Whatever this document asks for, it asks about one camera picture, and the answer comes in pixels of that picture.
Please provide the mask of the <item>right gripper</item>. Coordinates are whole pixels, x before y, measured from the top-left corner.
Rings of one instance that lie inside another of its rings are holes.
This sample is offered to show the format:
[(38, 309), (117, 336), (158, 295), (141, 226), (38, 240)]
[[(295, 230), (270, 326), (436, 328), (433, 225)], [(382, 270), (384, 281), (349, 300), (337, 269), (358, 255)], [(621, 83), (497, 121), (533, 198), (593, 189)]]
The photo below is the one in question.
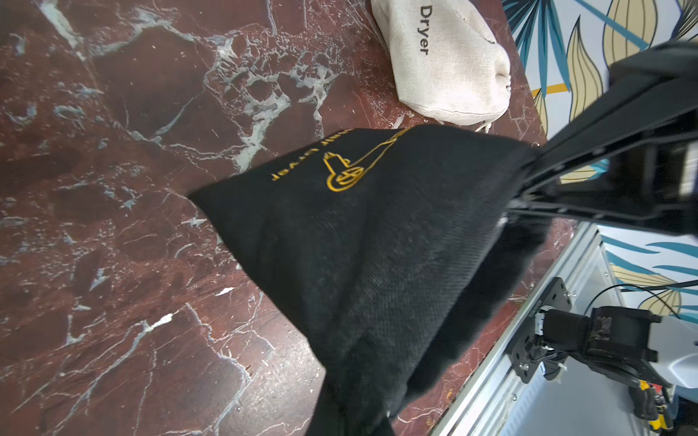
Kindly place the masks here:
[(614, 64), (610, 86), (542, 149), (527, 185), (611, 158), (617, 211), (510, 200), (512, 214), (697, 233), (697, 45), (664, 43)]

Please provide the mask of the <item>beige drawstring dryer bag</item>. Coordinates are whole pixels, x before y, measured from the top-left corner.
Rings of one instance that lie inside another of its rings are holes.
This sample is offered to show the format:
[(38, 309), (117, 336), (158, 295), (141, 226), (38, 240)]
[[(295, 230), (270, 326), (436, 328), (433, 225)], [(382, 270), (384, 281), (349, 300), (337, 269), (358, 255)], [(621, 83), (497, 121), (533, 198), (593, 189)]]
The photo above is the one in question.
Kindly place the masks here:
[(399, 101), (453, 125), (489, 125), (509, 108), (511, 63), (469, 1), (374, 1)]

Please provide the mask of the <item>black drawstring dryer bag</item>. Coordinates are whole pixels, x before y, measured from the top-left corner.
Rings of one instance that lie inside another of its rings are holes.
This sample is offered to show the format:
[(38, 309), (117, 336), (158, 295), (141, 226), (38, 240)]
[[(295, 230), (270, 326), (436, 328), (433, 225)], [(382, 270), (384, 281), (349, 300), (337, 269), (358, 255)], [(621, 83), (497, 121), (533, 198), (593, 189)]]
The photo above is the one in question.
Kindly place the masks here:
[(445, 125), (345, 130), (191, 194), (325, 367), (309, 434), (391, 434), (481, 334), (549, 232), (505, 213), (536, 157)]

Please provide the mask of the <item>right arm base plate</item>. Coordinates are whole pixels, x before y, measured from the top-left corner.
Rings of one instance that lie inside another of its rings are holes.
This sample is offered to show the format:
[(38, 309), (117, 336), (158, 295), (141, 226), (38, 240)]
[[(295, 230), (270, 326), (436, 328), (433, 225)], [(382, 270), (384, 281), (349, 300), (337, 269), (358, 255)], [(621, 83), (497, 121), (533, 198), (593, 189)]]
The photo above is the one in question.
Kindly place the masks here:
[(521, 326), (508, 343), (505, 354), (514, 373), (529, 383), (539, 365), (555, 356), (543, 340), (543, 318), (549, 310), (570, 312), (572, 300), (561, 277), (554, 277), (534, 302), (532, 310), (523, 318)]

